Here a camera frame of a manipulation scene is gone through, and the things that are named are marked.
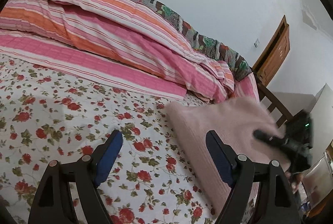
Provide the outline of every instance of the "blue rubber pad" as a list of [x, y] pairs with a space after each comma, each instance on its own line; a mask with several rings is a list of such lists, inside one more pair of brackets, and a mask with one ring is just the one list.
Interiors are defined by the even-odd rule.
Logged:
[[123, 145], [123, 135], [120, 131], [116, 133], [109, 147], [106, 149], [103, 157], [97, 164], [96, 176], [94, 185], [98, 187], [102, 182], [105, 182], [110, 174], [112, 166]]
[[229, 163], [228, 159], [226, 158], [221, 147], [219, 146], [211, 132], [208, 132], [206, 134], [206, 147], [208, 149], [208, 152], [210, 153], [211, 158], [213, 159], [215, 167], [219, 172], [222, 181], [227, 183], [229, 187], [233, 187], [235, 181], [231, 175], [231, 164]]

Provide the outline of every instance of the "folded towel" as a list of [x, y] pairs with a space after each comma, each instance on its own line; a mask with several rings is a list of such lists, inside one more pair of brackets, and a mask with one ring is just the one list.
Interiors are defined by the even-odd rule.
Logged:
[[[177, 102], [166, 106], [181, 148], [191, 163], [201, 188], [219, 213], [230, 192], [222, 182], [205, 144], [209, 130], [215, 130], [221, 140], [237, 154], [245, 154], [253, 162], [268, 164], [275, 159], [287, 170], [290, 162], [278, 149], [254, 139], [253, 131], [260, 129], [272, 136], [283, 137], [269, 113], [255, 99], [232, 98], [223, 103], [201, 107], [185, 107]], [[258, 190], [254, 184], [251, 197]]]

